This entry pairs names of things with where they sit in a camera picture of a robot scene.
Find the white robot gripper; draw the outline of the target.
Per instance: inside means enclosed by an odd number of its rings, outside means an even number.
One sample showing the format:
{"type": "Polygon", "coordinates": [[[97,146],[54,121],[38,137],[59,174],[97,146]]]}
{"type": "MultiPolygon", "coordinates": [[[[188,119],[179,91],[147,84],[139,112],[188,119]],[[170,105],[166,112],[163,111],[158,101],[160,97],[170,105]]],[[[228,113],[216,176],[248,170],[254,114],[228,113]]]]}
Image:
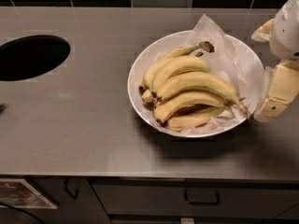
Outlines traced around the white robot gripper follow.
{"type": "Polygon", "coordinates": [[[268,42],[281,60],[264,71],[262,95],[254,119],[268,122],[281,115],[299,94],[299,0],[288,0],[274,19],[265,22],[252,35],[257,42],[268,42]]]}

